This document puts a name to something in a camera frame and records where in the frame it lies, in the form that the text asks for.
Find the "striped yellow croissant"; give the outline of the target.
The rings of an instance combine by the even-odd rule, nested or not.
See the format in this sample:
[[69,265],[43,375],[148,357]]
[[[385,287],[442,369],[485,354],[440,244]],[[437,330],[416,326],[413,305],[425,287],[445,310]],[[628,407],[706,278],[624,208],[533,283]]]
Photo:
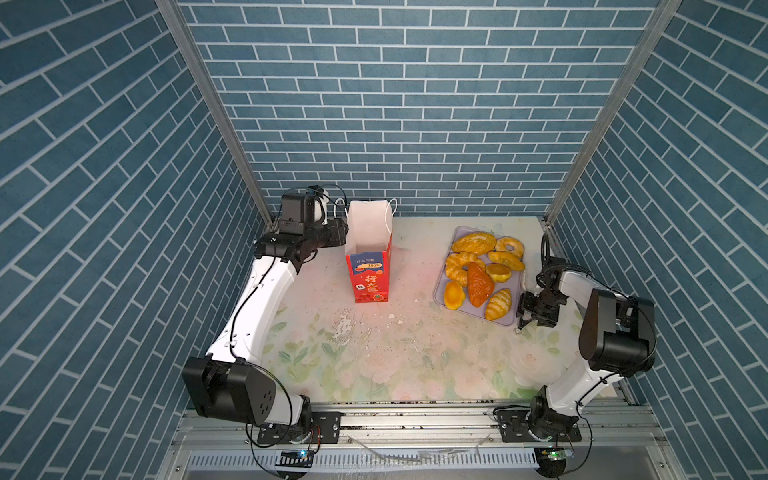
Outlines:
[[501,289],[489,298],[484,311],[484,318],[489,321],[499,320],[510,312],[511,306],[511,291],[508,288]]

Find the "small yellow egg tart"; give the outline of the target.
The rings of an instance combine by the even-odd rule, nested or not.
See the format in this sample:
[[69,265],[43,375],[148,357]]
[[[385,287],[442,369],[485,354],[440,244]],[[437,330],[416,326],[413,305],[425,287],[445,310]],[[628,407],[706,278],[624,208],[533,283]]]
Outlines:
[[507,282],[513,273],[508,266],[498,263],[488,264],[485,272],[496,284]]

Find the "long yellow bread stick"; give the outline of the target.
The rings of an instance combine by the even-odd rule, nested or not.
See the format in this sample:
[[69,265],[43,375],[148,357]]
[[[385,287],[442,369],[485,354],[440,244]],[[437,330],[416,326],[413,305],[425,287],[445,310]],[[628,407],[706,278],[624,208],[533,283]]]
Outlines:
[[525,270],[523,261],[512,252],[491,251],[487,256],[491,262],[504,265],[512,271],[522,272]]

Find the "red-brown croissant bread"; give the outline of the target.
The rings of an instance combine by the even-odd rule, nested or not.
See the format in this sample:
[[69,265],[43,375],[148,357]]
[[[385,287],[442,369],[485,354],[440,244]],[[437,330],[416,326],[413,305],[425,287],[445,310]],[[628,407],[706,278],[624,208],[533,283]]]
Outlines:
[[468,294],[472,306],[481,307],[494,291],[495,283],[476,265],[471,265],[468,269]]

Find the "red white paper bag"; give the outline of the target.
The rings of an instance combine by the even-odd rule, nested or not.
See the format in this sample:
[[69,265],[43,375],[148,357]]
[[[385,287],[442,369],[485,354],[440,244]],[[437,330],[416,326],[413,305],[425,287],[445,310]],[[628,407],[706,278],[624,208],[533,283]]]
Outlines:
[[356,303],[389,300],[396,200],[354,200],[347,209],[345,258]]

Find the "orange round bun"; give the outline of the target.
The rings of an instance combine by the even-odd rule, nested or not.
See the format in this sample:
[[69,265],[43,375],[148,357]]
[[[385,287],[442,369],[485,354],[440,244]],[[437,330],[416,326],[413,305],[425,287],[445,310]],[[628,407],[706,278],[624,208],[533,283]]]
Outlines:
[[444,306],[450,310],[458,310],[466,298],[464,288],[455,280],[450,280],[443,291]]

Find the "long seeded bread loaf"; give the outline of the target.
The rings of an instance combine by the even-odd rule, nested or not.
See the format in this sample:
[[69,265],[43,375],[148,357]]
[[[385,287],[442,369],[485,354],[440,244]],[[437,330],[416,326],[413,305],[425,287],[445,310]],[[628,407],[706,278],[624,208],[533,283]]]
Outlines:
[[496,247],[496,237],[488,232],[472,232],[457,240],[451,246],[454,253],[472,253],[476,256],[486,255]]

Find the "braided wreath bread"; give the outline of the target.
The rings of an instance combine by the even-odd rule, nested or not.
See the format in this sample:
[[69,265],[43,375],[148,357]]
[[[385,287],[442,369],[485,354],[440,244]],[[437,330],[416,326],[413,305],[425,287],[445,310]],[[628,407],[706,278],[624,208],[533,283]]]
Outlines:
[[444,273],[447,278],[466,288],[468,285],[468,269],[471,265],[476,265],[481,270],[485,269],[485,262],[474,253],[452,253],[446,258]]

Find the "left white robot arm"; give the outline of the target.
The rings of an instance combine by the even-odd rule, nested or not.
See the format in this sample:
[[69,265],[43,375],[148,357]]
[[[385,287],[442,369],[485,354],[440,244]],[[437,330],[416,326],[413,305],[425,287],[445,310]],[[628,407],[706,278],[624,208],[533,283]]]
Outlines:
[[262,441],[263,448],[312,431],[310,399],[289,392],[263,366],[261,354],[278,307],[301,267],[318,250],[343,246],[347,232],[346,222],[335,218],[267,233],[255,242],[254,260],[234,312],[207,351],[189,357],[182,369],[199,416],[275,428],[278,437]]

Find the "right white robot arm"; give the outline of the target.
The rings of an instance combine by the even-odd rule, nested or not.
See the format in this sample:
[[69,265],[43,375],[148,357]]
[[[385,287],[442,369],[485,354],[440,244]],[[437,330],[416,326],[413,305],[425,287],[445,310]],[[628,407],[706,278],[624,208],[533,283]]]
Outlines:
[[655,305],[618,292],[588,270],[553,259],[536,277],[542,290],[527,292],[519,312],[528,323],[552,326],[569,300],[583,310],[579,356],[528,408],[498,407],[492,413],[505,443],[580,440],[583,408],[611,384],[652,368],[657,346]]

